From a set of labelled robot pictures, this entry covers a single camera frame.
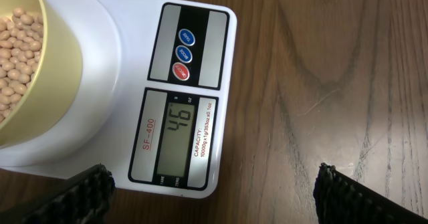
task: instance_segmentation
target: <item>yellow cup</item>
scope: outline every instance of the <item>yellow cup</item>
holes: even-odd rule
[[[43,14],[43,50],[30,88],[0,124],[0,149],[31,140],[54,126],[76,97],[82,77],[79,43],[46,0],[0,0],[0,16],[16,7]]]

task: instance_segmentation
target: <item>display panel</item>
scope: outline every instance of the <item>display panel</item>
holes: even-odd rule
[[[168,103],[157,174],[184,177],[195,106]]]

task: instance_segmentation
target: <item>white digital scale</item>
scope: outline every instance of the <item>white digital scale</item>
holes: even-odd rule
[[[203,198],[217,186],[237,20],[182,0],[47,0],[83,55],[66,115],[0,149],[3,169],[70,178],[102,163],[116,186]]]

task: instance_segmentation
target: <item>wooden table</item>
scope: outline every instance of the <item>wooden table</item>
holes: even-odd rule
[[[117,190],[108,223],[316,223],[321,162],[428,217],[428,0],[192,1],[238,18],[217,190]],[[58,183],[0,171],[0,210]]]

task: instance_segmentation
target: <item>red button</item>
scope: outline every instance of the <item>red button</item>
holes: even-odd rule
[[[173,73],[181,81],[186,81],[190,77],[189,69],[182,63],[175,63],[173,65]]]

